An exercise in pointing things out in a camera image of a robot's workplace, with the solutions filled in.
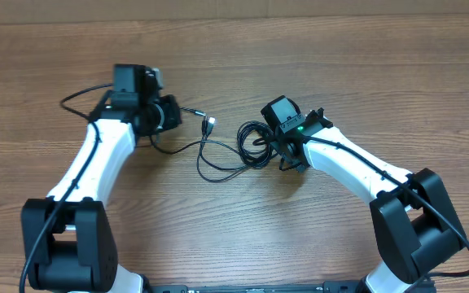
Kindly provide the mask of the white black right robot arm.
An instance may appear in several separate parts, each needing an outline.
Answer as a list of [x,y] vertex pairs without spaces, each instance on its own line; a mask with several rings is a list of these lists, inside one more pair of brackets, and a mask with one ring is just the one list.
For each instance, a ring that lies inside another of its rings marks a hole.
[[[381,263],[360,280],[325,281],[324,292],[434,292],[436,267],[469,241],[441,178],[389,164],[347,139],[323,109],[304,115],[280,96],[261,109],[265,142],[299,172],[330,175],[368,205]],[[469,269],[456,277],[469,276]]]

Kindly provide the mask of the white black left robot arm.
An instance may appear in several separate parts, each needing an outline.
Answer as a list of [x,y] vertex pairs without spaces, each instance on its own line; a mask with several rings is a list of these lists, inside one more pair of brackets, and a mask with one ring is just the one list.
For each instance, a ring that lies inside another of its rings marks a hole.
[[117,64],[95,109],[83,115],[85,141],[68,171],[44,199],[21,211],[25,262],[19,290],[149,292],[146,277],[119,264],[105,207],[138,140],[182,122],[172,95],[161,95],[160,70]]

